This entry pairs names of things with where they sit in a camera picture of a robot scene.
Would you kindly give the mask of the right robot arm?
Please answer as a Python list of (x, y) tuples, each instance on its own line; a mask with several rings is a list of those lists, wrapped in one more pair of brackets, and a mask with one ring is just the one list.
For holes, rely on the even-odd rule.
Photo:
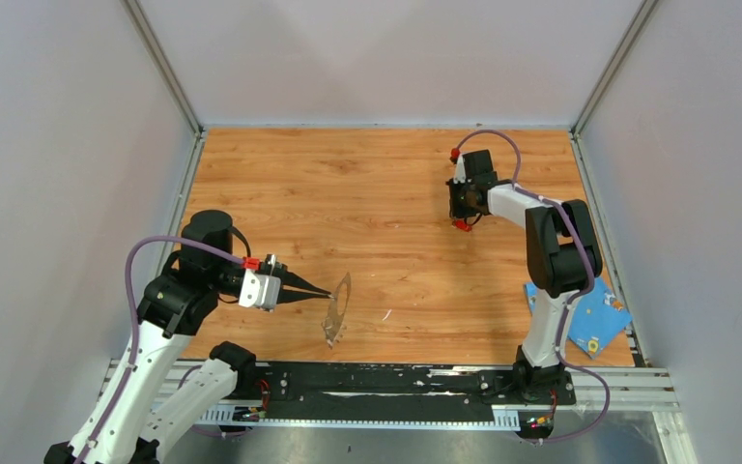
[(526, 261), (536, 301), (528, 334), (518, 348), (511, 379), (496, 395), (515, 393), (537, 403), (566, 381), (563, 340), (578, 299), (590, 292), (602, 273), (602, 258), (586, 203), (559, 201), (499, 178), (487, 150), (449, 157), (449, 216), (469, 231), (486, 216), (504, 218), (523, 228)]

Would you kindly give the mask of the red-headed key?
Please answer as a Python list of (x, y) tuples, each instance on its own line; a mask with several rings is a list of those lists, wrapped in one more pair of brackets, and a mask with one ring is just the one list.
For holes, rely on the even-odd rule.
[(472, 226), (468, 224), (464, 219), (454, 219), (452, 221), (452, 225), (457, 229), (465, 232), (470, 232), (472, 230)]

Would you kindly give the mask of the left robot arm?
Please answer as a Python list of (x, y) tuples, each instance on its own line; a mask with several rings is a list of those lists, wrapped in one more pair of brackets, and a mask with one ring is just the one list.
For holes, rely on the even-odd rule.
[[(131, 322), (127, 348), (88, 419), (67, 442), (52, 445), (44, 462), (162, 463), (220, 399), (245, 399), (256, 389), (268, 390), (257, 378), (255, 355), (222, 342), (186, 384), (160, 406), (155, 404), (173, 364), (221, 297), (271, 312), (278, 305), (331, 296), (273, 255), (234, 255), (235, 240), (247, 242), (229, 214), (204, 210), (190, 218), (179, 236), (145, 238), (132, 248), (125, 265)], [(132, 264), (150, 243), (177, 244), (179, 249), (136, 298)]]

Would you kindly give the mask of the metal key organizer plate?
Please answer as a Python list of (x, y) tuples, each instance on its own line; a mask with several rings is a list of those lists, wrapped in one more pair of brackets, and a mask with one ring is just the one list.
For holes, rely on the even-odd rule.
[(327, 313), (321, 325), (329, 349), (335, 347), (344, 332), (351, 292), (352, 277), (351, 273), (347, 272), (331, 293)]

